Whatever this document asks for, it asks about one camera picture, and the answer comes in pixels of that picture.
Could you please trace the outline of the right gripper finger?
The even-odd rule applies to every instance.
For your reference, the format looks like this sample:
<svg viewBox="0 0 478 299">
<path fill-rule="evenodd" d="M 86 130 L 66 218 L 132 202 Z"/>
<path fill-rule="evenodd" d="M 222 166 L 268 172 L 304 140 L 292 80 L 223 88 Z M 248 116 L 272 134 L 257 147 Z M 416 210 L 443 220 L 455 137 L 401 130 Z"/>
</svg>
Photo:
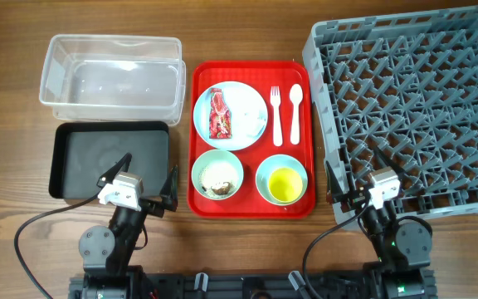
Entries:
<svg viewBox="0 0 478 299">
<path fill-rule="evenodd" d="M 374 156 L 384 168 L 391 168 L 397 175 L 404 175 L 405 170 L 396 164 L 388 155 L 386 155 L 379 147 L 373 147 Z"/>
<path fill-rule="evenodd" d="M 333 168 L 331 167 L 329 161 L 326 160 L 324 164 L 329 187 L 326 198 L 329 203 L 334 204 L 340 201 L 340 199 L 344 196 L 344 192 L 339 185 L 339 181 L 335 177 Z"/>
</svg>

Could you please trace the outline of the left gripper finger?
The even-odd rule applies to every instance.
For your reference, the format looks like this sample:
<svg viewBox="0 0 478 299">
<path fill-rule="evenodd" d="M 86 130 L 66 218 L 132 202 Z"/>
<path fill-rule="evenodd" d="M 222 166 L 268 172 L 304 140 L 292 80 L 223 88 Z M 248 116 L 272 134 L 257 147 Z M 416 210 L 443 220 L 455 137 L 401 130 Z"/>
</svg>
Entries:
<svg viewBox="0 0 478 299">
<path fill-rule="evenodd" d="M 98 187 L 105 187 L 107 184 L 112 184 L 114 178 L 121 172 L 126 172 L 129 169 L 130 162 L 132 160 L 132 154 L 126 153 L 114 166 L 103 173 L 98 181 Z"/>
<path fill-rule="evenodd" d="M 162 207 L 165 210 L 175 212 L 178 208 L 178 166 L 174 165 L 168 173 L 163 187 L 159 193 L 162 199 Z"/>
</svg>

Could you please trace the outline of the yellow cup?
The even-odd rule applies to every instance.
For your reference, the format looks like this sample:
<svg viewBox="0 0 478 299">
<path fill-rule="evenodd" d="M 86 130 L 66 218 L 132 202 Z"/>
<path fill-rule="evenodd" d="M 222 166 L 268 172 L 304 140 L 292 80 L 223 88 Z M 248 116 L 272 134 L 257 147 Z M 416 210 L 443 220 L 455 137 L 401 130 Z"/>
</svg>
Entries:
<svg viewBox="0 0 478 299">
<path fill-rule="evenodd" d="M 303 189 L 300 174 L 291 168 L 279 168 L 269 177 L 271 196 L 279 203 L 291 203 L 299 198 Z"/>
</svg>

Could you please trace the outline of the green bowl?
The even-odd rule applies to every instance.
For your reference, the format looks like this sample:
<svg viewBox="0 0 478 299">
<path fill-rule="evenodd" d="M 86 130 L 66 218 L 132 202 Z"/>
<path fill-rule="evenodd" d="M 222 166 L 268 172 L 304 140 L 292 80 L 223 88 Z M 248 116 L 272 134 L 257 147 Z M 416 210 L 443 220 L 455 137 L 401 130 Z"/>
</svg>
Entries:
<svg viewBox="0 0 478 299">
<path fill-rule="evenodd" d="M 223 199 L 210 199 L 201 189 L 201 184 L 199 182 L 199 175 L 202 172 L 202 169 L 209 165 L 211 162 L 228 162 L 230 163 L 238 174 L 237 189 L 230 196 Z M 196 191 L 201 194 L 204 198 L 210 199 L 213 201 L 220 201 L 230 198 L 234 195 L 239 188 L 241 187 L 242 181 L 244 179 L 244 170 L 241 161 L 232 153 L 222 149 L 211 149 L 203 154 L 201 154 L 194 162 L 191 170 L 191 179 L 194 188 Z"/>
</svg>

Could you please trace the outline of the rice and food scraps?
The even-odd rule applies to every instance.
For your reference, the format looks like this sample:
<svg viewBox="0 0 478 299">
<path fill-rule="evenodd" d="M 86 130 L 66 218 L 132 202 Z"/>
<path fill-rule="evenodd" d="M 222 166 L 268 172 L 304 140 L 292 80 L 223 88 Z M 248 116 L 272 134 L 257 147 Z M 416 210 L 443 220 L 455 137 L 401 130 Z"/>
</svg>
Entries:
<svg viewBox="0 0 478 299">
<path fill-rule="evenodd" d="M 211 162 L 202 169 L 199 182 L 210 199 L 223 199 L 236 191 L 238 174 L 228 162 Z"/>
</svg>

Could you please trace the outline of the light blue bowl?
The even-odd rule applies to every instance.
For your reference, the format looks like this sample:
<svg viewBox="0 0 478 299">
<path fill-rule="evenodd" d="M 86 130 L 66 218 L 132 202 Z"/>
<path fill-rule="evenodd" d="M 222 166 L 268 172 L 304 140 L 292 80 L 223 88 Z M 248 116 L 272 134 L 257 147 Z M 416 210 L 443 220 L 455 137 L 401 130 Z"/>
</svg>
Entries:
<svg viewBox="0 0 478 299">
<path fill-rule="evenodd" d="M 300 174 L 303 182 L 301 195 L 297 200 L 291 203 L 279 203 L 272 196 L 268 188 L 268 181 L 271 173 L 279 168 L 291 168 Z M 275 206 L 290 206 L 299 202 L 305 195 L 309 183 L 308 174 L 305 167 L 296 158 L 287 154 L 274 154 L 261 162 L 256 171 L 256 188 L 261 197 Z"/>
</svg>

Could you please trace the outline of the red snack wrapper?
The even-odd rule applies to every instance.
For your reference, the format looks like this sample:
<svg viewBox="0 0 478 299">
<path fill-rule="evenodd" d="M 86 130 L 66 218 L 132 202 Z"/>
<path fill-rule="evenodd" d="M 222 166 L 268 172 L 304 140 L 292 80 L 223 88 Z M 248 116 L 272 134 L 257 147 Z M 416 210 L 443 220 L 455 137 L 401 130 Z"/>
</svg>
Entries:
<svg viewBox="0 0 478 299">
<path fill-rule="evenodd" d="M 209 138 L 230 139 L 232 137 L 232 120 L 229 107 L 224 101 L 222 89 L 210 89 Z"/>
</svg>

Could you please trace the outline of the white plastic spoon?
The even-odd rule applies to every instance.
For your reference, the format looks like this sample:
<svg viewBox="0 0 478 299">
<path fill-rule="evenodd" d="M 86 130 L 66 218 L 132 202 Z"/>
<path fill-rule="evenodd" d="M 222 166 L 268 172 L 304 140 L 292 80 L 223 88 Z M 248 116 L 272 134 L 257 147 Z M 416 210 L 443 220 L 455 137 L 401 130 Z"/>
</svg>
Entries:
<svg viewBox="0 0 478 299">
<path fill-rule="evenodd" d="M 293 145 L 297 145 L 300 142 L 299 109 L 300 109 L 300 103 L 303 100 L 303 90 L 299 84 L 294 84 L 290 88 L 289 98 L 293 105 L 293 113 L 292 113 L 291 129 L 290 129 L 290 142 Z"/>
</svg>

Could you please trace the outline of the light blue plate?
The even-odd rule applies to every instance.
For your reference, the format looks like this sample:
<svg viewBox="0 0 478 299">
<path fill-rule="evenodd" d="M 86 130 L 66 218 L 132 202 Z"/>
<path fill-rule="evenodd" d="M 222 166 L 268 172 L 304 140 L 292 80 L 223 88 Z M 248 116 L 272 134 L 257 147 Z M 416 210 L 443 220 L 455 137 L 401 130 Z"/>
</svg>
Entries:
<svg viewBox="0 0 478 299">
<path fill-rule="evenodd" d="M 210 137 L 211 89 L 220 89 L 223 103 L 231 112 L 231 137 Z M 210 146 L 220 150 L 243 150 L 263 135 L 268 110 L 262 96 L 251 86 L 238 81 L 224 81 L 207 88 L 197 99 L 193 109 L 193 124 L 199 136 Z"/>
</svg>

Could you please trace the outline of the white napkin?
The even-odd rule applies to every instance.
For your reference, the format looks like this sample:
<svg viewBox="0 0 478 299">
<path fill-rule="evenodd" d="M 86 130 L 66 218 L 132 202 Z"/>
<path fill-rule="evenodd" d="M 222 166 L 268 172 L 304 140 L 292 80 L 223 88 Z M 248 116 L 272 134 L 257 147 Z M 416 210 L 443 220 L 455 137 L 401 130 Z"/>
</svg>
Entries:
<svg viewBox="0 0 478 299">
<path fill-rule="evenodd" d="M 266 107 L 258 102 L 249 102 L 241 108 L 241 126 L 248 136 L 260 134 L 266 125 Z"/>
</svg>

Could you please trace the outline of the white plastic fork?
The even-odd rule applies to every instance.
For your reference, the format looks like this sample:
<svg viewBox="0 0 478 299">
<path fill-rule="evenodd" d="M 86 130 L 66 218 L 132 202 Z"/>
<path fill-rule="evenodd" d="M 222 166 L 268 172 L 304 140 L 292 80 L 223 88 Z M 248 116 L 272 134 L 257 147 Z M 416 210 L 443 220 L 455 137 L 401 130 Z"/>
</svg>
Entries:
<svg viewBox="0 0 478 299">
<path fill-rule="evenodd" d="M 283 145 L 283 135 L 280 122 L 280 88 L 278 86 L 271 87 L 270 103 L 273 109 L 273 144 L 275 146 Z"/>
</svg>

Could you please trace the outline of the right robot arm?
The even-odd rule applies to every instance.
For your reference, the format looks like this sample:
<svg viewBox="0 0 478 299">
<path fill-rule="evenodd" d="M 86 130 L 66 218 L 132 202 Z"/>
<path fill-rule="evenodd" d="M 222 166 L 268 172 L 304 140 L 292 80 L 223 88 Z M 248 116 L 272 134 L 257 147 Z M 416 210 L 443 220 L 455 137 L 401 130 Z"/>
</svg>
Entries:
<svg viewBox="0 0 478 299">
<path fill-rule="evenodd" d="M 382 150 L 374 148 L 381 169 L 368 175 L 368 183 L 343 192 L 327 164 L 328 200 L 355 212 L 354 219 L 378 256 L 356 271 L 325 272 L 321 286 L 327 298 L 436 298 L 434 272 L 429 270 L 432 227 L 416 216 L 398 217 L 394 199 L 401 189 L 404 170 Z"/>
</svg>

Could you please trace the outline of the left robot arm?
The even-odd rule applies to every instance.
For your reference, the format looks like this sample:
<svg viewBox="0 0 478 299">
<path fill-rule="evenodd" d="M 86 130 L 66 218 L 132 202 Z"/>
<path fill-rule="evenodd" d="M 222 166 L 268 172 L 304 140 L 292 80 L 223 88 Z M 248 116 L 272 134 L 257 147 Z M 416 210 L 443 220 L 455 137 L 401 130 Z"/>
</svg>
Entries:
<svg viewBox="0 0 478 299">
<path fill-rule="evenodd" d="M 103 173 L 97 186 L 101 204 L 111 203 L 115 211 L 107 226 L 87 229 L 79 241 L 84 278 L 71 284 L 68 297 L 79 299 L 157 298 L 158 291 L 141 266 L 129 261 L 139 235 L 146 235 L 147 216 L 161 218 L 178 207 L 178 168 L 174 166 L 159 192 L 158 199 L 145 199 L 143 180 L 128 172 L 132 154 L 128 153 Z"/>
</svg>

